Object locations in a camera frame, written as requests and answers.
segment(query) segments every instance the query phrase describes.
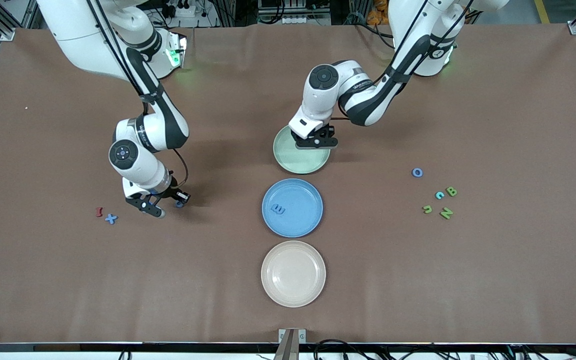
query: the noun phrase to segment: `table surface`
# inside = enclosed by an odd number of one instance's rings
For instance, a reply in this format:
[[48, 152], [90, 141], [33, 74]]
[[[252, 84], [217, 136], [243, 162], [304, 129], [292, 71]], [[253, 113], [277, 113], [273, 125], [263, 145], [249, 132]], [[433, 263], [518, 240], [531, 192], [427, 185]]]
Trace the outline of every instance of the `table surface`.
[[[141, 109], [130, 85], [75, 68], [47, 30], [1, 44], [0, 342], [263, 342], [288, 327], [311, 341], [576, 342], [565, 25], [467, 25], [442, 73], [414, 77], [377, 124], [336, 121], [340, 145], [310, 175], [272, 153], [308, 71], [355, 59], [375, 78], [392, 51], [350, 26], [183, 32], [187, 68], [163, 84], [190, 126], [192, 198], [164, 201], [165, 219], [124, 202], [107, 160], [115, 124]], [[183, 171], [173, 152], [157, 156]], [[297, 309], [259, 275], [286, 240], [261, 200], [285, 178], [325, 206], [302, 240], [322, 253], [326, 285]], [[446, 187], [457, 196], [434, 199]]]

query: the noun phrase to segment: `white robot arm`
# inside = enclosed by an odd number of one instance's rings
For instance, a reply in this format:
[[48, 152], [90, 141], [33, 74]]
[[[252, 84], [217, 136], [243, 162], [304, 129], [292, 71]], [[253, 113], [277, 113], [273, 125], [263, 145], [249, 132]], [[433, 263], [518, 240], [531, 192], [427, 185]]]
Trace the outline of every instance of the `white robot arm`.
[[[126, 3], [134, 5], [139, 2]], [[128, 26], [121, 27], [118, 33], [122, 34], [122, 39], [117, 39], [105, 8], [115, 14], [114, 24], [126, 23], [121, 19], [125, 14], [139, 18], [141, 10], [136, 7], [113, 8], [116, 5], [112, 0], [38, 0], [38, 4], [57, 44], [74, 66], [130, 82], [142, 102], [150, 104], [154, 110], [151, 114], [144, 111], [135, 118], [119, 121], [112, 134], [109, 161], [123, 177], [126, 202], [158, 218], [165, 216], [164, 210], [157, 206], [162, 198], [173, 198], [185, 205], [190, 195], [179, 188], [185, 180], [179, 184], [172, 171], [168, 171], [153, 155], [162, 150], [176, 151], [189, 135], [186, 119], [172, 103], [150, 66], [153, 63], [172, 64], [168, 50], [153, 52], [162, 48], [162, 44], [156, 44], [161, 40], [159, 33], [146, 17], [149, 25], [144, 25], [144, 19], [140, 18], [134, 22], [140, 24], [136, 25], [134, 32]], [[146, 41], [135, 44], [148, 32]], [[169, 71], [163, 65], [159, 68], [163, 73]]]
[[[355, 125], [379, 121], [413, 73], [438, 73], [464, 25], [464, 0], [390, 0], [388, 18], [397, 49], [381, 77], [372, 81], [354, 60], [320, 64], [310, 71], [303, 101], [288, 126], [299, 149], [338, 145], [329, 125], [335, 103]], [[466, 7], [496, 10], [508, 0], [467, 0]]]

